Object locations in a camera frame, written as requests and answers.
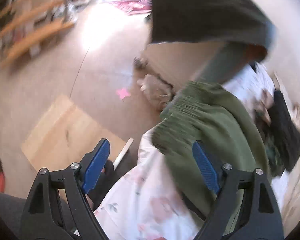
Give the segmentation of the olive green cargo pants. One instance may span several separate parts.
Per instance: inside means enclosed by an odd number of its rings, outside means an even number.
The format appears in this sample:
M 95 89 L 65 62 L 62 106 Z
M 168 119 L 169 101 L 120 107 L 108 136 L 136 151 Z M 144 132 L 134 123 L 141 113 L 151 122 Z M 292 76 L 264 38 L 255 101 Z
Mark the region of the olive green cargo pants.
M 165 156 L 177 189 L 204 216 L 215 201 L 192 155 L 196 140 L 204 150 L 241 171 L 261 168 L 269 161 L 261 135 L 242 103 L 219 84 L 190 81 L 154 128 L 152 144 Z

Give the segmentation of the teal patterned folded blanket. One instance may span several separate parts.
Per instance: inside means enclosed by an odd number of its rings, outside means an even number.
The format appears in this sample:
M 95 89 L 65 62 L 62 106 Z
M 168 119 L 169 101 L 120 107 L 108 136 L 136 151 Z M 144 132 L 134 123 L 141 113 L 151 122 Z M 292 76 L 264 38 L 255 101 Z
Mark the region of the teal patterned folded blanket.
M 285 167 L 281 158 L 281 154 L 275 145 L 274 137 L 271 133 L 267 133 L 264 140 L 264 148 L 269 161 L 271 176 L 281 177 Z

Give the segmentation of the black folded garment on stack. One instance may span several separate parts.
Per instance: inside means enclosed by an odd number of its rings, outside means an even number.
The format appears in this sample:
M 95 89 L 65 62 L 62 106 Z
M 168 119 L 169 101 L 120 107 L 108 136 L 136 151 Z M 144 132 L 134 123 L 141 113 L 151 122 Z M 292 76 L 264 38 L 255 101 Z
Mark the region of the black folded garment on stack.
M 292 122 L 280 90 L 275 90 L 273 99 L 274 103 L 268 109 L 271 120 L 270 130 L 283 165 L 288 172 L 291 172 L 300 157 L 300 132 Z

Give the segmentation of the light wooden board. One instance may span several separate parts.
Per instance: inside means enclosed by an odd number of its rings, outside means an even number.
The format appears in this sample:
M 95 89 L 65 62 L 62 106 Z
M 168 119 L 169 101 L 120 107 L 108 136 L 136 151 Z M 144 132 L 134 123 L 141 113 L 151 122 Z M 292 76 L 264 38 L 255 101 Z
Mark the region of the light wooden board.
M 122 140 L 67 96 L 60 95 L 30 132 L 21 149 L 36 171 L 43 167 L 57 171 L 80 162 L 102 138 L 110 142 L 108 159 L 118 167 L 134 139 Z

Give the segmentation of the floral white bed sheet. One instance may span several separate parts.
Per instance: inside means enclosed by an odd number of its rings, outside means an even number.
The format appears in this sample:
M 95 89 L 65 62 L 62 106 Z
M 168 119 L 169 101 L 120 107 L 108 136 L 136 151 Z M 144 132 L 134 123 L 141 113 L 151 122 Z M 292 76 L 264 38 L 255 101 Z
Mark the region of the floral white bed sheet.
M 238 98 L 252 120 L 254 101 L 262 92 L 274 92 L 261 64 L 244 67 L 221 86 Z M 181 92 L 165 109 L 161 122 Z M 137 165 L 114 184 L 94 212 L 110 239 L 196 239 L 209 215 L 202 215 L 175 186 L 164 154 L 152 144 L 154 128 L 141 138 Z

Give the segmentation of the brown slipper on floor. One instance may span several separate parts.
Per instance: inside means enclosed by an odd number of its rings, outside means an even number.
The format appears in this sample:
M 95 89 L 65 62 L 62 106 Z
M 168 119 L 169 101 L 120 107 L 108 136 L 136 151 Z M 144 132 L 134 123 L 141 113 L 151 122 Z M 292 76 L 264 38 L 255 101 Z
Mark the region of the brown slipper on floor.
M 173 85 L 160 75 L 146 74 L 143 79 L 138 79 L 137 84 L 149 103 L 160 112 L 175 96 Z

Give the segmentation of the pink star sticker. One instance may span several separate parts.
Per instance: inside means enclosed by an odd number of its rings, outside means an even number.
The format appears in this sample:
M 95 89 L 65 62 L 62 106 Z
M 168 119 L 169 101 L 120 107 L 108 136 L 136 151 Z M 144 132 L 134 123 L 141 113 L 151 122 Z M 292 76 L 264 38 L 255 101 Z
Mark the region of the pink star sticker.
M 130 92 L 126 88 L 117 89 L 116 94 L 120 100 L 130 97 Z

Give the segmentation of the red patterned rug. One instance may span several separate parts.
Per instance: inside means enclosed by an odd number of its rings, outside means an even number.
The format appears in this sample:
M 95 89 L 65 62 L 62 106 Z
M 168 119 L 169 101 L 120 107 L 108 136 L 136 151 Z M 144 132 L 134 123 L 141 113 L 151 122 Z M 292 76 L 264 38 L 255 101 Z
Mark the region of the red patterned rug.
M 120 0 L 112 4 L 128 15 L 147 14 L 152 10 L 151 0 Z

